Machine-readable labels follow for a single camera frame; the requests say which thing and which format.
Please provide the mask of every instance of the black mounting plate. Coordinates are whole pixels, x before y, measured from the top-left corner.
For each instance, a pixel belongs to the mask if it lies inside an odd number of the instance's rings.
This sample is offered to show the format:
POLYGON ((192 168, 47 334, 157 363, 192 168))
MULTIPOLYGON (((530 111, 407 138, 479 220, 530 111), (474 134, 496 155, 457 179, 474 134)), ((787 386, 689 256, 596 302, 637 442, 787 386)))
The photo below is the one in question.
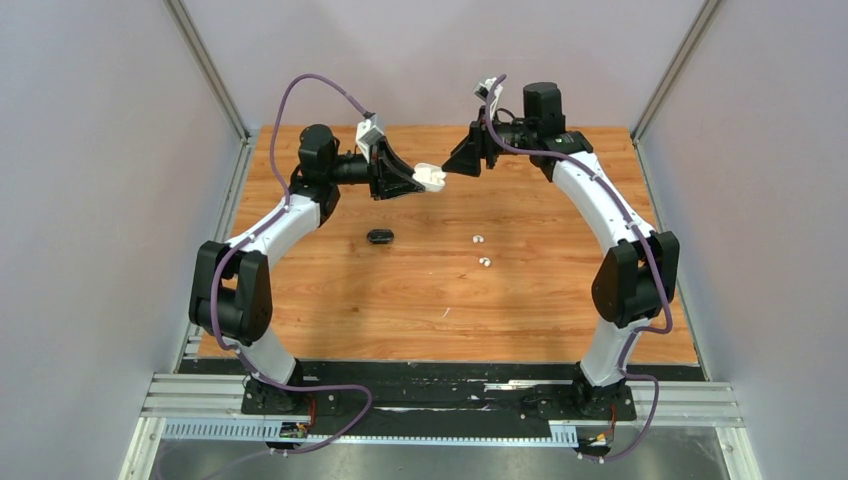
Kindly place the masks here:
MULTIPOLYGON (((539 417, 545 420, 609 421, 611 419, 609 409, 596 413, 581 412, 572 400, 574 397, 572 385, 537 385, 534 391, 538 399, 539 417)), ((613 404, 615 405, 616 421, 636 420, 636 408, 630 387, 624 386, 613 404)))

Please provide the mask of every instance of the metal frame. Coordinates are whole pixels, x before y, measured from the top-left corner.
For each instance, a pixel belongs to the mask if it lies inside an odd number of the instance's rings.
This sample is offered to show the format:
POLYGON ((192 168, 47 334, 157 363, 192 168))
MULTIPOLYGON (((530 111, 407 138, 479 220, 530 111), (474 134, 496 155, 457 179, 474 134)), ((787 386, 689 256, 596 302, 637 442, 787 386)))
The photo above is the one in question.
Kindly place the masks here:
POLYGON ((221 75, 218 74, 215 64, 212 63, 212 58, 209 56, 209 52, 203 45, 203 41, 200 39, 200 34, 197 33, 197 28, 195 28, 194 22, 192 22, 191 16, 189 15, 185 4, 182 0, 163 1, 165 6, 168 7, 168 11, 171 12, 171 16, 174 18, 174 23, 177 25, 177 28, 180 29, 180 33, 182 33, 186 45, 191 50, 191 54, 194 56, 194 59, 197 60, 198 66, 200 67, 201 72, 203 72, 203 76, 206 77, 206 81, 209 82, 209 87, 212 89, 212 93, 215 94, 215 98, 217 98, 218 103, 224 110, 224 114, 227 116, 230 126, 242 142, 246 142, 250 136, 248 129, 245 126, 244 120, 241 118, 241 114, 238 112, 238 108, 236 108, 235 102, 229 92, 227 92, 227 88, 224 86, 223 80, 221 80, 221 75))
MULTIPOLYGON (((221 207, 221 217, 215 231, 217 240, 230 234, 235 213, 241 199, 247 172, 252 162, 257 135, 249 132, 238 110, 218 75, 191 18, 181 0, 164 0, 186 43, 206 76, 222 109, 233 129, 242 140, 242 149, 235 162, 230 186, 221 207)), ((656 91, 648 102, 639 122, 631 133, 640 163, 639 141, 662 105, 667 93, 688 60, 692 50, 713 18, 721 0, 705 0, 690 27, 685 39, 665 72, 656 91)), ((653 201, 650 178, 646 178, 648 192, 658 223, 663 218, 660 208, 653 201)), ((197 358, 197 349, 202 331, 188 325, 184 349, 178 361, 197 358)), ((283 421, 304 421, 300 416, 249 416, 241 413, 244 395, 244 377, 238 375, 188 375, 157 374, 139 416, 127 457, 121 470, 121 479, 147 479, 156 460, 160 441, 180 439, 216 439, 262 441, 276 438, 283 421)), ((528 382, 568 383, 566 381, 516 380, 505 384, 489 384, 487 388, 515 389, 526 387, 528 382)), ((636 422, 621 424, 638 425, 644 419, 653 396, 653 386, 648 382, 631 382, 638 418, 636 422)), ((659 427, 712 427, 721 442, 724 463, 731 480, 759 479, 760 473, 748 441, 747 430, 736 403, 732 387, 718 382, 661 382, 661 396, 654 425, 659 427)), ((550 422, 549 439, 525 439, 521 446, 568 447, 576 440, 576 429, 597 427, 605 422, 558 421, 550 422)), ((308 441, 320 441, 313 438, 308 441)), ((341 443, 357 444, 416 444, 416 445, 490 445, 515 446, 513 440, 502 438, 443 439, 427 437, 361 437, 346 436, 341 443)))
POLYGON ((686 36, 683 37, 683 42, 681 42, 680 47, 677 49, 677 53, 674 54, 674 57, 666 69, 665 74, 663 74, 659 85, 657 85, 654 94, 651 95, 651 99, 648 100, 648 105, 642 112, 641 117, 639 117, 639 121, 636 122, 636 126, 633 128, 633 131, 630 133, 630 138, 633 139, 634 145, 638 144, 645 135, 648 127, 654 120, 654 116, 657 114, 657 111, 665 100, 666 95, 668 95, 668 92, 677 80, 678 74, 680 74, 680 71, 686 65, 687 60, 689 60, 689 56, 698 45, 698 41, 703 36, 704 32, 707 31, 710 21, 713 19, 715 13, 718 11, 718 7, 723 3, 723 1, 724 0, 705 0, 703 5, 701 5, 701 10, 695 16, 692 26, 689 27, 689 31, 686 32, 686 36))

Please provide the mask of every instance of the wooden table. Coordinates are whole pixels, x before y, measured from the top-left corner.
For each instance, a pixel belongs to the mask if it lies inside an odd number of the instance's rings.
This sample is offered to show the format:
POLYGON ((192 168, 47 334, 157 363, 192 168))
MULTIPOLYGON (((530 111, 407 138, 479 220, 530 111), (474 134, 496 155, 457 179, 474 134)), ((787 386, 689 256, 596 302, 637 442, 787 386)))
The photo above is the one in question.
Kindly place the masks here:
MULTIPOLYGON (((288 178, 301 127, 284 127, 276 156, 288 178)), ((622 195, 654 223, 625 128, 581 129, 622 195)), ((353 128, 335 127, 342 149, 353 128)), ((394 127, 407 163, 441 165, 467 127, 394 127)), ((281 198, 269 165, 270 128, 257 143, 234 232, 281 198)), ((598 315, 590 286, 603 257, 577 209, 526 157, 502 156, 480 178, 449 175, 436 194, 375 202, 367 186, 343 186, 332 218, 272 272, 272 327, 303 358, 575 362, 598 315), (366 233, 390 228, 391 245, 366 233), (472 243, 474 235, 485 242, 472 243), (489 257, 485 268, 480 257, 489 257)), ((695 363, 680 303, 670 335, 644 335, 635 362, 695 363)), ((657 324, 664 320, 659 318, 657 324)), ((222 355, 204 338, 201 355, 222 355)))

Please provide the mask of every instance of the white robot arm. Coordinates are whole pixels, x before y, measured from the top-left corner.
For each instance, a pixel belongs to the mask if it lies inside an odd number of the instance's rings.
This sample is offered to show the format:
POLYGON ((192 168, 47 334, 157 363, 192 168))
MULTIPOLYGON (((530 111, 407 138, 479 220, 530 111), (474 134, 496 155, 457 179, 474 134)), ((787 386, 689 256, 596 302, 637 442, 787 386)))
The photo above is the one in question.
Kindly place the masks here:
POLYGON ((492 80, 481 82, 474 90, 490 102, 489 108, 480 108, 468 136, 454 148, 442 169, 476 177, 482 172, 481 159, 492 169, 501 154, 529 154, 531 163, 568 195, 586 219, 605 258, 592 285, 601 319, 575 375, 575 402, 585 411, 603 410, 623 391, 622 367, 639 332, 662 309, 657 283, 645 264, 648 253, 634 230, 650 232, 647 250, 658 266, 662 291, 669 301, 674 294, 679 244, 673 233, 655 232, 628 205, 583 134, 566 131, 556 84, 525 86, 524 117, 501 122, 493 105, 502 78, 492 80))
POLYGON ((300 164, 290 194, 244 233, 225 243, 206 242, 200 248, 189 306, 189 319, 214 334, 214 285, 224 344, 238 350, 265 378, 283 385, 291 379, 296 360, 269 328, 273 313, 270 270, 332 215, 340 197, 338 185, 368 184, 375 200, 439 191, 445 185, 439 167, 419 164, 413 169, 394 154, 376 115, 357 127, 361 154, 339 154, 339 142, 325 125, 308 127, 300 138, 300 164), (235 288, 224 286, 215 275, 231 249, 237 251, 223 267, 221 278, 237 276, 235 288))

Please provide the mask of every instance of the gray wall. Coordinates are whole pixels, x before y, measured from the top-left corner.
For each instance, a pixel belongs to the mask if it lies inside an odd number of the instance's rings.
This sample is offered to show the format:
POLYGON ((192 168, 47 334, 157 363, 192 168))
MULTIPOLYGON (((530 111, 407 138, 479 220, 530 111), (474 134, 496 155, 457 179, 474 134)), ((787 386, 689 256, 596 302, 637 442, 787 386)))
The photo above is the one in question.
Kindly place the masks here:
POLYGON ((844 1, 728 1, 644 141, 709 371, 764 478, 844 478, 844 1))
MULTIPOLYGON (((272 123, 288 82, 339 82, 394 124, 467 125, 484 76, 507 73, 501 105, 551 80, 568 121, 634 125, 703 0, 186 0, 245 121, 272 123)), ((307 82, 290 124, 357 121, 307 82)))
POLYGON ((0 474, 111 479, 235 136, 163 2, 0 5, 0 474))

